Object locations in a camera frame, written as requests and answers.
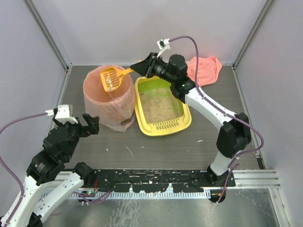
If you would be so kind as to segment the bin with pink bag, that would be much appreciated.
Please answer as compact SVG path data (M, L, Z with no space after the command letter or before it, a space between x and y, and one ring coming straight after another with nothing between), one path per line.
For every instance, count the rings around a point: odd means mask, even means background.
M118 132L126 132L135 120L135 90L129 74L113 92L103 88L100 73L111 65L99 66L90 71L83 82L86 113L98 116L99 123Z

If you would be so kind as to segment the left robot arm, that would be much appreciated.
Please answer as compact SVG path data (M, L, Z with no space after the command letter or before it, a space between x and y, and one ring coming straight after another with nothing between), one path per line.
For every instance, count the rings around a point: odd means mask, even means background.
M78 118L67 122L53 118L57 127L43 140L43 149L35 155L26 170L24 182L19 181L20 193L9 211L1 217L2 227L41 227L52 212L75 190L92 184L94 171L84 162L78 163L68 177L50 194L42 194L65 168L80 138L99 133L99 117L83 114L83 126Z

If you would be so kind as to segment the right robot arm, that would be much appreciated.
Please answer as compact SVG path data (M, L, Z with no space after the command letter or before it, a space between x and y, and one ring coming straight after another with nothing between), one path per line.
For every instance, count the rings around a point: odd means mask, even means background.
M157 76L170 83L170 90L176 99L197 110L215 126L219 132L216 142L218 153L207 168L206 176L211 184L222 182L230 170L232 159L251 142L247 115L225 109L197 87L187 75L187 64L182 55L174 54L168 62L164 62L152 52L130 68L140 76Z

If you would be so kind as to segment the orange litter scoop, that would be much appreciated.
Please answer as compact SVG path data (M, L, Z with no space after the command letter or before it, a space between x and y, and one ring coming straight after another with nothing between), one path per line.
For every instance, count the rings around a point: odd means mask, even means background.
M101 85L107 93L124 90L123 85L127 75L136 73L130 65L109 64L102 65L99 73Z

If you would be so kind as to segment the yellow green litter box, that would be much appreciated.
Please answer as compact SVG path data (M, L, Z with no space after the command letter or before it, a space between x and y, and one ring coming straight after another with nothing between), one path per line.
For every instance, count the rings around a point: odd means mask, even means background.
M148 136L165 136L173 133L177 133L189 127L192 121L191 113L187 104L182 103L183 115L173 120L158 122L158 123L147 123L143 114L143 109L140 101L140 92L154 90L158 88L169 88L170 83L158 78L153 77L147 79L140 77L136 80L135 85L135 114L139 124L140 130Z

